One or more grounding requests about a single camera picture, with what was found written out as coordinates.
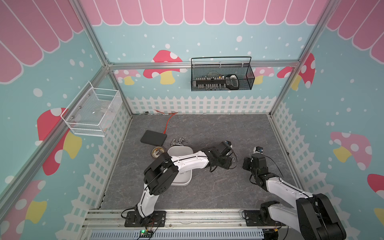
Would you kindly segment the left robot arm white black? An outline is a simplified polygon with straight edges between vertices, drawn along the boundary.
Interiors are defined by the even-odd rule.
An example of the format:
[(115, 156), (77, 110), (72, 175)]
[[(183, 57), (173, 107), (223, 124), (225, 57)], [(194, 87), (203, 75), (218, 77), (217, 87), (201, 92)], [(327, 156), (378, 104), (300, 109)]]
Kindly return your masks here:
[(163, 227), (167, 212), (155, 211), (155, 205), (159, 195), (169, 189), (177, 175), (205, 168), (209, 168), (210, 172), (218, 167), (229, 170), (233, 153), (232, 143), (229, 141), (184, 156), (162, 153), (144, 171), (145, 185), (140, 201), (134, 207), (122, 211), (125, 227)]

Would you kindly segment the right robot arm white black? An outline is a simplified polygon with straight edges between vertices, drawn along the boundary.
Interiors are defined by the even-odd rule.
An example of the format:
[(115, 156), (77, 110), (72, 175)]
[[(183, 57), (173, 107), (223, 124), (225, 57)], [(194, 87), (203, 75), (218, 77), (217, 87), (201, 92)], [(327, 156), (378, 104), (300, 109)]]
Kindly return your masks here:
[(301, 233), (305, 240), (345, 240), (347, 233), (330, 199), (324, 194), (301, 190), (271, 173), (266, 156), (254, 152), (245, 158), (243, 169), (249, 171), (251, 184), (284, 200), (261, 204), (256, 219), (264, 226), (281, 223)]

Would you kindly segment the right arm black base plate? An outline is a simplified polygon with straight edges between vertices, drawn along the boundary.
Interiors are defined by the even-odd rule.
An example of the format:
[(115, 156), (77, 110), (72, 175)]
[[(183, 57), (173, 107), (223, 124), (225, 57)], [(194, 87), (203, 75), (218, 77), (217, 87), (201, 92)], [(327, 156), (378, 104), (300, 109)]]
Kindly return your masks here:
[(266, 227), (277, 228), (285, 226), (284, 224), (264, 217), (260, 210), (243, 210), (242, 218), (246, 221), (247, 227)]

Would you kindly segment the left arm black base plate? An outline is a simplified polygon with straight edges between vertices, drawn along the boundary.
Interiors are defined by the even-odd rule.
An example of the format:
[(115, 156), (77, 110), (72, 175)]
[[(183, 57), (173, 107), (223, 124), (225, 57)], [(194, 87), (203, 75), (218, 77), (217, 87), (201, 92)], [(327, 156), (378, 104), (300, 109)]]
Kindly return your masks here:
[(166, 211), (154, 211), (148, 217), (142, 217), (138, 211), (129, 211), (123, 214), (125, 219), (124, 227), (164, 227)]

